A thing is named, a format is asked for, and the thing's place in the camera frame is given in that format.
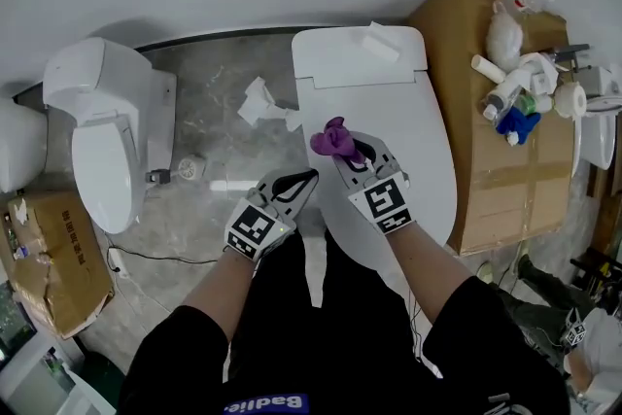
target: toilet paper roll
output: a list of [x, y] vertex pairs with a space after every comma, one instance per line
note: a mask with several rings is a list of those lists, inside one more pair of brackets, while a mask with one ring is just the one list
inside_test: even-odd
[[476, 54], [473, 56], [473, 59], [470, 62], [470, 67], [484, 75], [486, 78], [492, 80], [497, 85], [502, 84], [505, 80], [505, 72], [481, 55]]
[[587, 110], [585, 90], [578, 82], [563, 84], [555, 90], [555, 110], [563, 118], [579, 118]]

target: concrete floor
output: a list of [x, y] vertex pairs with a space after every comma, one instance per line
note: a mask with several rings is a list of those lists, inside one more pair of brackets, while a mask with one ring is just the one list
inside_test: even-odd
[[[149, 190], [140, 223], [113, 236], [116, 244], [153, 256], [179, 255], [187, 259], [216, 259], [223, 250], [223, 227], [235, 203], [244, 195], [235, 181], [256, 181], [270, 169], [284, 165], [306, 165], [301, 129], [290, 133], [283, 121], [263, 121], [251, 128], [238, 115], [244, 90], [262, 76], [277, 104], [296, 105], [291, 41], [293, 34], [258, 35], [198, 42], [148, 52], [154, 68], [178, 75], [177, 119], [173, 166], [188, 155], [207, 159], [203, 179], [189, 183], [173, 178], [171, 184]], [[20, 102], [41, 106], [41, 90], [24, 94]], [[75, 187], [70, 144], [74, 120], [49, 109], [49, 157], [45, 174], [30, 188]], [[581, 162], [572, 180], [570, 206], [562, 229], [532, 239], [535, 264], [569, 281], [571, 256], [589, 244], [598, 203], [585, 196], [588, 164]], [[313, 202], [299, 223], [307, 250], [307, 279], [315, 304], [322, 299], [326, 269], [323, 251], [324, 225]], [[99, 229], [105, 254], [107, 242]], [[473, 271], [486, 259], [493, 262], [498, 281], [511, 263], [516, 246], [463, 258]], [[110, 358], [123, 371], [145, 335], [177, 306], [208, 270], [209, 265], [187, 265], [124, 256], [131, 280], [116, 278], [117, 295], [101, 316], [80, 334], [87, 347]], [[410, 307], [401, 275], [383, 275]], [[502, 287], [509, 290], [514, 277], [508, 272]], [[540, 302], [520, 282], [518, 297]], [[424, 336], [430, 328], [423, 314], [417, 329]]]

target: black t-shirt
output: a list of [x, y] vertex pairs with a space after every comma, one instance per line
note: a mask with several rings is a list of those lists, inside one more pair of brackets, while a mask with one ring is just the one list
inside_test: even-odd
[[[365, 327], [364, 317], [357, 327]], [[390, 343], [352, 352], [324, 330], [258, 365], [257, 375], [223, 383], [225, 334], [181, 306], [141, 344], [119, 413], [485, 413], [501, 404], [489, 398], [504, 394], [534, 414], [570, 413], [559, 373], [525, 344], [499, 298], [475, 278], [453, 293], [424, 344], [442, 378], [414, 355], [392, 359]]]

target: forearm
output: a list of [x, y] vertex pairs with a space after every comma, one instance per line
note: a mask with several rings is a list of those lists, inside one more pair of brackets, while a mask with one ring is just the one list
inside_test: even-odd
[[590, 372], [590, 369], [585, 363], [585, 360], [583, 360], [583, 356], [578, 349], [570, 351], [567, 358], [572, 385], [580, 393], [585, 393], [592, 383], [592, 372]]
[[387, 235], [411, 291], [434, 323], [447, 299], [471, 272], [416, 223]]
[[244, 309], [254, 269], [250, 259], [227, 249], [182, 304], [209, 316], [230, 342]]

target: person in white shirt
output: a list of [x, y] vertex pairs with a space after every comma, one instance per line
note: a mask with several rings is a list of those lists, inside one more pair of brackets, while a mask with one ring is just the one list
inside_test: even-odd
[[[478, 276], [495, 288], [510, 317], [537, 349], [570, 375], [570, 383], [578, 393], [600, 404], [596, 413], [603, 413], [622, 391], [622, 324], [597, 308], [584, 291], [537, 269], [526, 250], [519, 250], [513, 270], [550, 306], [531, 304], [499, 288], [492, 282], [489, 262], [480, 267]], [[561, 341], [572, 308], [578, 311], [586, 333], [565, 354]]]

